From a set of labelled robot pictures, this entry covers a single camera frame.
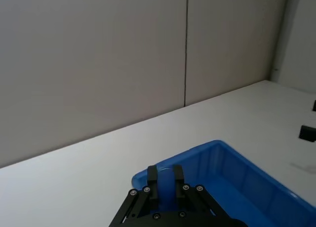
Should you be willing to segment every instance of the blue plastic bin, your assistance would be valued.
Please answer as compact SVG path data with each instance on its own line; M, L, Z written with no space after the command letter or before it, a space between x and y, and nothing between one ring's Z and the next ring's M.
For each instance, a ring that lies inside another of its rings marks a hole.
M316 227L315 207L222 141L158 163L158 174L174 164L182 165L186 183L204 185L232 218L249 227ZM147 184L147 171L136 174L132 184L141 190Z

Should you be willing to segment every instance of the white tabletop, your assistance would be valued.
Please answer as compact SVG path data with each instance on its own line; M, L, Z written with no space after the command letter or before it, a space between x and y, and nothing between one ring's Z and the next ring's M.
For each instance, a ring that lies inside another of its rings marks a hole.
M135 173L216 139L316 206L315 99L262 81L2 168L1 227L106 227Z

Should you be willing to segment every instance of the screw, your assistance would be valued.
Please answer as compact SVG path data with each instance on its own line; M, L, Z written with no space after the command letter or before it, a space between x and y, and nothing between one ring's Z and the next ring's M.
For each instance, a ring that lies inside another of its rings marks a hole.
M137 193L137 191L132 190L132 191L130 191L130 193L129 193L129 194L131 194L132 196L135 196L135 195L136 195L136 193Z
M183 212L183 211L181 211L181 212L179 213L179 216L180 216L181 218L185 218L186 213L185 213L185 212Z
M153 219L154 219L154 220L160 219L160 214L159 214L159 213L154 214L154 215L153 215Z
M198 191L202 191L202 190L203 190L203 187L202 187L202 186L197 186L197 190L198 190Z
M149 187L145 187L144 188L144 192L149 192L150 191L150 188Z
M183 190L188 190L190 187L188 185L183 185Z

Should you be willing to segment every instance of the gray wall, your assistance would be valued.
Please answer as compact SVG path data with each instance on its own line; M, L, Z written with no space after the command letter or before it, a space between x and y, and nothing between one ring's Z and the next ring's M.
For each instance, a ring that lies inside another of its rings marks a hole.
M189 0L186 104L267 79L285 0Z
M0 0L0 166L181 107L185 11L186 0Z
M273 80L316 93L316 0L289 0Z
M189 0L187 104L266 78L283 3ZM0 0L0 20L0 166L184 105L186 0Z

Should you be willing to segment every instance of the black object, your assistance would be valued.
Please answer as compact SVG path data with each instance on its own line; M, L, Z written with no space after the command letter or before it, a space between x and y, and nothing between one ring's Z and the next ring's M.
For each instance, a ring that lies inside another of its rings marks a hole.
M302 125L299 138L309 141L316 141L316 128Z
M110 227L247 227L232 219L203 185L191 187L184 182L181 165L174 165L177 211L158 209L157 167L147 169L147 186L131 189Z

